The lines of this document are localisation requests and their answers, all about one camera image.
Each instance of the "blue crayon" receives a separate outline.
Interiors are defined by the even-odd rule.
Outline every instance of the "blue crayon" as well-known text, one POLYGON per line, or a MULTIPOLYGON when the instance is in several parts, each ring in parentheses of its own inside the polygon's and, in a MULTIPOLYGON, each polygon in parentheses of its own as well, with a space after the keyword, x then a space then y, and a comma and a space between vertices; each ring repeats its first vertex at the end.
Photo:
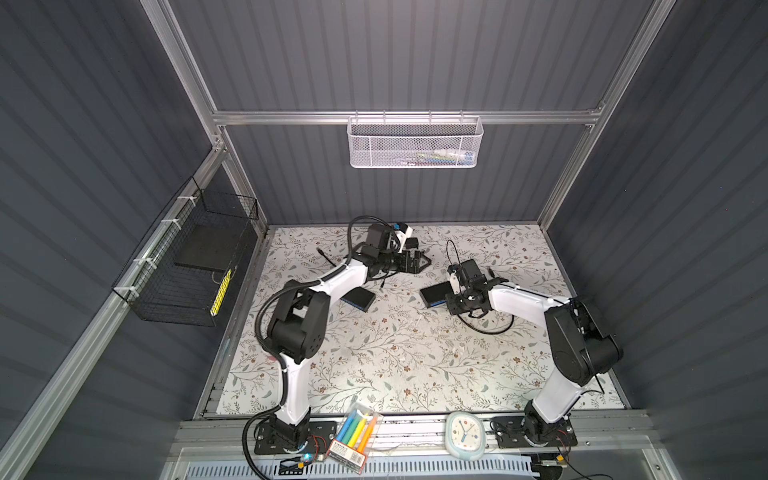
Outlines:
POLYGON ((355 420, 355 413, 352 412, 349 414, 349 418, 344 422, 344 425, 342 425, 341 430, 339 430, 339 433, 336 434, 336 438, 341 441, 341 439, 344 438, 344 434, 347 430, 349 430, 349 426, 352 424, 352 422, 355 420))
POLYGON ((349 440, 352 438, 352 435, 355 433, 355 429, 357 428, 357 424, 360 422, 365 422, 365 419, 362 419, 355 415, 355 421, 349 424, 349 428, 344 433, 344 436, 341 439, 341 443, 347 444, 349 443, 349 440))

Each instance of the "floral pattern surface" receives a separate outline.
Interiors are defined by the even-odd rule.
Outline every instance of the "floral pattern surface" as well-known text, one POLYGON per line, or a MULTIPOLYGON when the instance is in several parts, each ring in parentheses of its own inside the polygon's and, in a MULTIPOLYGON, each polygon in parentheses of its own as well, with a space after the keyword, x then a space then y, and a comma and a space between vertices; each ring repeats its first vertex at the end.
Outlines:
MULTIPOLYGON (((366 229, 353 231, 355 244, 366 229)), ((446 280, 445 242, 452 239, 461 260, 474 258, 524 288, 567 296, 565 281, 538 226, 414 227, 419 249, 432 265, 419 275, 399 273, 364 287, 376 294, 369 312, 338 302, 325 342, 310 364, 310 405, 314 412, 341 412, 354 398, 380 412, 474 412, 519 410, 554 368, 546 329, 523 319, 497 336, 482 335, 451 316, 445 306, 426 309, 419 290, 446 280)), ((259 347, 253 321, 262 302, 286 281, 311 280, 346 255, 345 227, 291 227, 276 230, 248 320, 224 386, 218 414, 246 415, 278 400, 277 362, 259 347)), ((455 253, 451 247, 449 254, 455 253)), ((266 329, 269 313, 265 316, 266 329)), ((502 329, 511 316, 491 312, 472 321, 480 329, 502 329)), ((606 394, 587 393, 577 409, 622 409, 608 376, 606 394)), ((593 380, 591 385, 599 389, 593 380)))

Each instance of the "gray corrugated wall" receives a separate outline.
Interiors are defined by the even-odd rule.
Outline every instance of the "gray corrugated wall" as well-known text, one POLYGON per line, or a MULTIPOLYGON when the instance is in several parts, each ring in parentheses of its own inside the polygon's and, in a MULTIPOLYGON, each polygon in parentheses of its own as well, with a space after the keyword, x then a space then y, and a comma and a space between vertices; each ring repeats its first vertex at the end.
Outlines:
MULTIPOLYGON (((650 0, 171 4, 220 110, 571 110, 650 0)), ((272 224, 535 220, 582 131, 486 126, 474 169, 366 171, 342 127, 229 129, 272 224)))
POLYGON ((581 125, 489 125, 475 168, 357 169, 341 126, 228 127, 271 224, 536 220, 581 125))
POLYGON ((765 478, 768 5, 678 2, 549 233, 687 478, 765 478))
POLYGON ((635 2, 171 2, 220 110, 594 108, 635 2))
MULTIPOLYGON (((209 149, 137 2, 0 2, 0 445, 209 149)), ((28 478, 153 472, 220 334, 126 319, 28 478)))

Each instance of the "white vent grille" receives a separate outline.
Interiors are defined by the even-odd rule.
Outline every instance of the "white vent grille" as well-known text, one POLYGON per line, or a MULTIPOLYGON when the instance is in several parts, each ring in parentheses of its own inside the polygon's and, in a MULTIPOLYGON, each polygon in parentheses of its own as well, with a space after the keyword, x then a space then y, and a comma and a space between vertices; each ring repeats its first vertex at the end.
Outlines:
POLYGON ((424 115, 383 115, 379 123, 350 117, 346 131, 355 168, 472 168, 483 134, 479 117, 458 115, 434 122, 424 115))
MULTIPOLYGON (((270 478, 277 475, 276 460, 259 460, 256 464, 270 478)), ((531 470, 531 459, 521 455, 485 455, 475 462, 458 460, 447 455, 424 455, 403 457, 372 457, 368 459, 361 475, 351 472, 333 460, 326 460, 306 468, 303 475, 285 475, 285 478, 331 479, 331 478, 390 478, 397 477, 448 477, 476 475, 519 475, 538 477, 531 470)), ((206 480, 251 480, 256 475, 242 462, 191 462, 187 479, 206 480)))

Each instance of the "white robotic arm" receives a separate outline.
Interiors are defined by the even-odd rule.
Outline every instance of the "white robotic arm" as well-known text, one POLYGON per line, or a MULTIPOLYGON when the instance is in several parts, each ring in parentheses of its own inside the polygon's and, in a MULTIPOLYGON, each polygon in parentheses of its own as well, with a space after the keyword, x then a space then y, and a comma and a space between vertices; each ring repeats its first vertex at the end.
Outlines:
POLYGON ((532 445, 546 445, 557 438, 565 416, 588 390, 586 385, 623 355, 614 336, 601 331, 602 315, 585 299, 549 297, 504 279, 488 280, 474 260, 451 265, 449 279, 454 293, 446 303, 452 314, 497 310, 547 329, 555 368, 526 405, 521 426, 532 445))
MULTIPOLYGON (((291 280, 276 294, 277 305, 267 337, 260 339, 260 343, 264 342, 262 347, 266 351, 280 355, 284 366, 283 398, 280 408, 270 417, 270 426, 285 448, 294 449, 306 441, 310 359, 323 344, 330 308, 369 280, 398 272, 420 273, 429 266, 432 261, 415 250, 418 242, 412 234, 413 229, 405 223, 373 224, 366 241, 359 245, 359 250, 353 249, 347 262, 313 282, 291 280)), ((260 311, 257 315, 257 329, 262 314, 260 311)))

